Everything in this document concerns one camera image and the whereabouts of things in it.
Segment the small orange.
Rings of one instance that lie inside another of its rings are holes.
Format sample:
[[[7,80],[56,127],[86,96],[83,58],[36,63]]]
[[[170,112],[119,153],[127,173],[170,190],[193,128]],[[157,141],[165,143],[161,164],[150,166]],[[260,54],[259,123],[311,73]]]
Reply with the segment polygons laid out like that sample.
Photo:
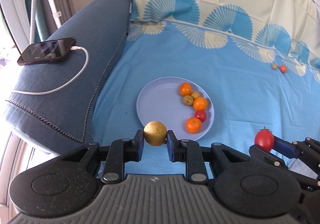
[[[179,94],[182,97],[184,97],[186,95],[191,95],[191,93],[193,92],[193,89],[191,84],[189,84],[188,82],[183,82],[180,84],[178,91],[179,91]]]
[[[284,66],[284,65],[281,65],[279,67],[279,70],[282,72],[282,73],[286,73],[287,72],[287,68]]]

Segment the lavender plate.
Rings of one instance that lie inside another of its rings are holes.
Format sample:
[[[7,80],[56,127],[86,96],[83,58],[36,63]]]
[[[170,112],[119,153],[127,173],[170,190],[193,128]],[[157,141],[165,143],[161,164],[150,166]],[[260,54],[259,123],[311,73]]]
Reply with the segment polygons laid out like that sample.
[[[185,122],[193,117],[195,110],[183,104],[178,90],[184,82],[208,101],[208,107],[204,110],[206,120],[197,133],[189,133],[185,129]],[[212,101],[203,88],[190,80],[173,76],[153,80],[144,86],[137,97],[136,110],[144,126],[151,121],[160,121],[174,132],[177,139],[190,140],[202,138],[211,129],[215,116]]]

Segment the orange mid tablecloth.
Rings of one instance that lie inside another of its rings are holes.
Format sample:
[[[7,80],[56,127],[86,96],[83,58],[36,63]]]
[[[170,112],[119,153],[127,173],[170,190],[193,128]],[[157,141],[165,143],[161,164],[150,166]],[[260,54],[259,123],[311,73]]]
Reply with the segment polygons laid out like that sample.
[[[196,111],[204,111],[208,107],[208,101],[204,97],[198,97],[193,101],[193,108]]]

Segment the white window frame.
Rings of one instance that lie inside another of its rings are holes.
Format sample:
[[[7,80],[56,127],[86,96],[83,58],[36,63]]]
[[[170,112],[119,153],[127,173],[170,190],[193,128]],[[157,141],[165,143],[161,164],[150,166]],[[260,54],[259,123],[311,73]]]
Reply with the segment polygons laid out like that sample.
[[[25,0],[1,0],[1,8],[9,31],[19,51],[29,45],[30,23]]]

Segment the red cherry tomato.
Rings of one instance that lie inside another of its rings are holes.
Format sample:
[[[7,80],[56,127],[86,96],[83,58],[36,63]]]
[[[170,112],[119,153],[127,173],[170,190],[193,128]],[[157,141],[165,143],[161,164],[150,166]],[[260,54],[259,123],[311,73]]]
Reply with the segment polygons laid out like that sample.
[[[198,118],[202,123],[207,119],[205,111],[196,111],[194,117]]]
[[[259,146],[267,152],[270,152],[274,146],[274,136],[272,131],[267,128],[259,130],[255,135],[254,145]]]

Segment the blue fan-pattern tablecloth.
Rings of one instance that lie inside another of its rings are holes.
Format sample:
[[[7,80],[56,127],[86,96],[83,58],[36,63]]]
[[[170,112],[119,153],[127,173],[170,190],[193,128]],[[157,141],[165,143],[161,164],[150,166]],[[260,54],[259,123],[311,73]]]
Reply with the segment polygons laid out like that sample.
[[[246,153],[262,128],[289,142],[319,139],[317,5],[133,0],[123,55],[94,109],[94,140],[109,145],[132,138],[143,127],[136,110],[140,91],[169,76],[196,83],[212,101],[215,116],[199,141],[203,146],[219,142]]]

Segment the black smartphone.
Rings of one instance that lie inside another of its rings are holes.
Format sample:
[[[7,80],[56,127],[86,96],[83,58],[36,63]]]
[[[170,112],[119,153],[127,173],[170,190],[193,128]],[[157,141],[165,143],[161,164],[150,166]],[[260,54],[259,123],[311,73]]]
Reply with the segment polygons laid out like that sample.
[[[75,38],[52,39],[30,44],[17,60],[19,66],[61,62],[75,46]]]

